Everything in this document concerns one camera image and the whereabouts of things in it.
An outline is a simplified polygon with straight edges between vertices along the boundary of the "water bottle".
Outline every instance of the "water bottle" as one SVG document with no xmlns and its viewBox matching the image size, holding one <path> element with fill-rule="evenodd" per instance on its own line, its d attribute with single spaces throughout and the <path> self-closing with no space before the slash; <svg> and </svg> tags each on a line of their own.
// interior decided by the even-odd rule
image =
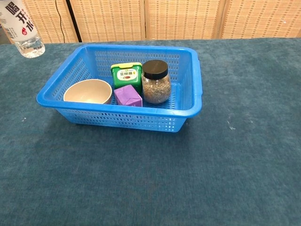
<svg viewBox="0 0 301 226">
<path fill-rule="evenodd" d="M 26 58 L 34 58 L 45 52 L 22 0 L 0 0 L 0 24 Z"/>
</svg>

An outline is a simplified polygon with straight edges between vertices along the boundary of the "basket rim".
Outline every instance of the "basket rim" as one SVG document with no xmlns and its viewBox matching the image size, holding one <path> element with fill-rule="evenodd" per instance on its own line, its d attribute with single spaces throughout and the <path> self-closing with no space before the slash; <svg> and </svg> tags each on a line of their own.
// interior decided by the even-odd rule
<svg viewBox="0 0 301 226">
<path fill-rule="evenodd" d="M 193 69 L 193 106 L 186 110 L 165 109 L 155 107 L 134 107 L 134 106 L 121 106 L 121 105 L 99 105 L 79 102 L 65 102 L 57 100 L 48 100 L 45 98 L 46 92 L 54 84 L 54 82 L 64 72 L 66 67 L 72 62 L 73 58 L 81 51 L 87 48 L 111 48 L 111 49 L 165 49 L 165 50 L 178 50 L 185 51 L 191 54 L 192 69 Z M 191 118 L 197 115 L 202 108 L 202 82 L 201 82 L 201 68 L 198 60 L 198 54 L 195 50 L 186 47 L 167 47 L 167 46 L 145 46 L 145 45 L 116 45 L 116 44 L 84 44 L 77 47 L 72 54 L 61 64 L 55 73 L 48 79 L 44 87 L 37 94 L 36 100 L 43 107 L 57 108 L 57 109 L 71 109 L 77 111 L 94 111 L 106 112 L 117 114 L 136 114 L 144 116 L 157 116 L 157 117 L 173 117 L 173 118 Z"/>
</svg>

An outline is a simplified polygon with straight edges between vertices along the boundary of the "bottle label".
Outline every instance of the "bottle label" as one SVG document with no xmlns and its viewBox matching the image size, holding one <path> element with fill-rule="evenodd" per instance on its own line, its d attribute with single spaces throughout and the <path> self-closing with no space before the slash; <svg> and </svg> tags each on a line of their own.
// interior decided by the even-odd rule
<svg viewBox="0 0 301 226">
<path fill-rule="evenodd" d="M 38 34 L 22 0 L 0 0 L 0 23 L 13 41 L 26 41 Z"/>
<path fill-rule="evenodd" d="M 121 81 L 129 81 L 137 78 L 138 72 L 133 69 L 122 69 L 117 72 L 117 78 Z"/>
</svg>

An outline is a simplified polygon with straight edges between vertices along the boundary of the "blue plastic basket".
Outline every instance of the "blue plastic basket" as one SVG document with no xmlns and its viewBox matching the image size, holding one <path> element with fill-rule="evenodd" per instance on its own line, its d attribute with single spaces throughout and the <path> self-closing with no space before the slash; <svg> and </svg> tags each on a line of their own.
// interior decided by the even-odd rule
<svg viewBox="0 0 301 226">
<path fill-rule="evenodd" d="M 101 79 L 113 87 L 111 65 L 161 59 L 168 63 L 172 81 L 170 98 L 160 104 L 143 102 L 143 107 L 63 101 L 65 91 L 86 79 Z M 190 48 L 130 45 L 83 45 L 77 48 L 47 81 L 37 95 L 44 107 L 55 108 L 72 123 L 147 129 L 180 130 L 187 118 L 202 106 L 201 70 L 197 53 Z"/>
</svg>

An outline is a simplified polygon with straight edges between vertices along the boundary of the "bowl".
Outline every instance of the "bowl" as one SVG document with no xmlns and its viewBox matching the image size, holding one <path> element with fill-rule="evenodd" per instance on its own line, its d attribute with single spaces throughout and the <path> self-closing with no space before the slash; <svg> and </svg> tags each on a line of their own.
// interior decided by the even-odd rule
<svg viewBox="0 0 301 226">
<path fill-rule="evenodd" d="M 83 80 L 70 86 L 64 93 L 64 101 L 110 104 L 112 87 L 100 79 Z"/>
</svg>

